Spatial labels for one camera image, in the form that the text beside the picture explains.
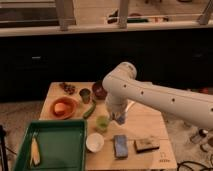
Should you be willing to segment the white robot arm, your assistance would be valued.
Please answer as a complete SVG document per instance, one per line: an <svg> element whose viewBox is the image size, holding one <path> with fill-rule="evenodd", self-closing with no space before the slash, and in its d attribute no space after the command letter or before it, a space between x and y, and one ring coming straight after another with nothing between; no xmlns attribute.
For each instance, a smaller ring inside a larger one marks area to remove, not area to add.
<svg viewBox="0 0 213 171"><path fill-rule="evenodd" d="M154 85L136 80L137 70L122 62L103 79L106 108L111 116L126 114L127 100L173 114L199 128L213 130L213 95Z"/></svg>

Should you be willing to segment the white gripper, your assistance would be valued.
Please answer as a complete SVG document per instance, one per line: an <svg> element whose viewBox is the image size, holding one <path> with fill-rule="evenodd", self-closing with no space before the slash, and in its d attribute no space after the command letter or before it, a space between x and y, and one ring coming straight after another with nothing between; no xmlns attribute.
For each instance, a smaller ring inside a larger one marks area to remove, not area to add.
<svg viewBox="0 0 213 171"><path fill-rule="evenodd" d="M118 121L126 113L127 101L106 101L106 108L112 120Z"/></svg>

